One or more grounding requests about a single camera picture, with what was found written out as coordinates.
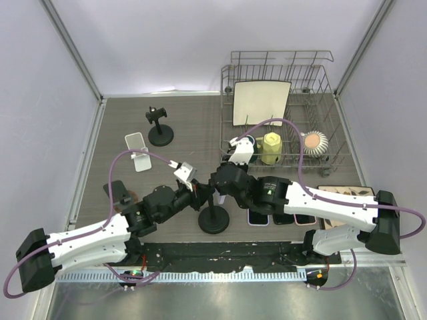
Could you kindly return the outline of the black gooseneck phone stand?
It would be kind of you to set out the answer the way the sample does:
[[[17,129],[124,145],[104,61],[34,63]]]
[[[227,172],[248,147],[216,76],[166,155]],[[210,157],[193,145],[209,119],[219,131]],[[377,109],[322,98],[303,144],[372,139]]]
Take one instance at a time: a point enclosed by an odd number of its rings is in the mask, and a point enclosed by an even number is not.
[[[202,186],[198,191],[200,199],[207,201],[207,207],[201,210],[197,222],[203,232],[212,235],[222,233],[230,224],[229,213],[223,207],[214,204],[214,192],[214,188]]]

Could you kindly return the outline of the lavender case phone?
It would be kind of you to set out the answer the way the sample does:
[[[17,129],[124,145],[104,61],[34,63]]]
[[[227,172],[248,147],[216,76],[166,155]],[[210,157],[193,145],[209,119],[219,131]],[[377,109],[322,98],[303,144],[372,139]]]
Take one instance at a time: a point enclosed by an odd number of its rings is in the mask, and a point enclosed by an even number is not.
[[[268,215],[263,215],[261,213],[257,213],[248,209],[248,224],[251,226],[267,226],[270,223],[270,219]]]

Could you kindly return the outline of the black case phone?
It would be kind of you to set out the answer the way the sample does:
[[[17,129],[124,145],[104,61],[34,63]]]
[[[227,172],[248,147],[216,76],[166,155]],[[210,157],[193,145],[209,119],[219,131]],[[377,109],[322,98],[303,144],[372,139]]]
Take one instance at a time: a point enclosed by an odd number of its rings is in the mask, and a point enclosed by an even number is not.
[[[290,225],[290,224],[293,224],[295,221],[294,216],[288,215],[288,214],[283,214],[283,215],[274,214],[272,215],[272,217],[276,225]]]

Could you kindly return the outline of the black round phone stand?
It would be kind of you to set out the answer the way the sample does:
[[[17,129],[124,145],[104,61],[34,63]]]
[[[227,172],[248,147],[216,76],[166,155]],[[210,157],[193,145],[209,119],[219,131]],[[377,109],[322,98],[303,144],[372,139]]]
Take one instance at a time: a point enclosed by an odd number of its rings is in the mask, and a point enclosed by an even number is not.
[[[168,125],[159,123],[160,118],[167,117],[167,111],[164,108],[156,109],[149,106],[149,111],[145,116],[150,124],[155,125],[149,130],[149,142],[156,147],[164,147],[170,144],[174,138],[173,129]]]

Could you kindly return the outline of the white phone stand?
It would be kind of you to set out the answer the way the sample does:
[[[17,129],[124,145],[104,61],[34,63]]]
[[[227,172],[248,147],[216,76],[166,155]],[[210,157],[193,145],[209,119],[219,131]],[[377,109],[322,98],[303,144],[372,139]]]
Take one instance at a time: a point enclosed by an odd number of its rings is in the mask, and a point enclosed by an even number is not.
[[[148,148],[143,135],[140,132],[130,133],[125,136],[125,142],[129,150],[133,150],[131,159],[136,172],[147,171],[152,168],[150,155],[146,153]]]

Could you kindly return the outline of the pink case phone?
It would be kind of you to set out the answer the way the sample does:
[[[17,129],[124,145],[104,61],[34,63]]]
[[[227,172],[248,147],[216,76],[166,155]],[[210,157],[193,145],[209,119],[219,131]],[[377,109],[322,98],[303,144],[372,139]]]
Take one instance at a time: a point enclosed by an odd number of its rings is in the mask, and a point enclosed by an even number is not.
[[[315,225],[317,223],[317,219],[311,215],[294,215],[294,221],[296,225]]]

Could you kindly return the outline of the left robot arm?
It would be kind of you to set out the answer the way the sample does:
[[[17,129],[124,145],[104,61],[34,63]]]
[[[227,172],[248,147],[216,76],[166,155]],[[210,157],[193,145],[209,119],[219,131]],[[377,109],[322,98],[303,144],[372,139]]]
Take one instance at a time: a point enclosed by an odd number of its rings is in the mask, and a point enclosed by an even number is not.
[[[214,194],[208,185],[192,181],[188,189],[159,186],[141,201],[121,213],[86,227],[46,234],[42,228],[31,231],[16,251],[21,288],[38,291],[55,278],[74,269],[103,263],[137,265],[142,250],[137,240],[157,229],[186,207],[199,210]]]

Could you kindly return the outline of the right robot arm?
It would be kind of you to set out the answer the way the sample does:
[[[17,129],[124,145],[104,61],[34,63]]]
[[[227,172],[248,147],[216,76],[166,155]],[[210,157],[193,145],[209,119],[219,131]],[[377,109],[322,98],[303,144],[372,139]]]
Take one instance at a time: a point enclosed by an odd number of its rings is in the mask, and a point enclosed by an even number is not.
[[[389,191],[380,190],[375,196],[332,193],[279,177],[255,178],[233,163],[218,167],[211,180],[220,195],[233,197],[242,209],[342,222],[329,230],[305,234],[301,254],[308,263],[359,247],[383,255],[400,253],[400,210]]]

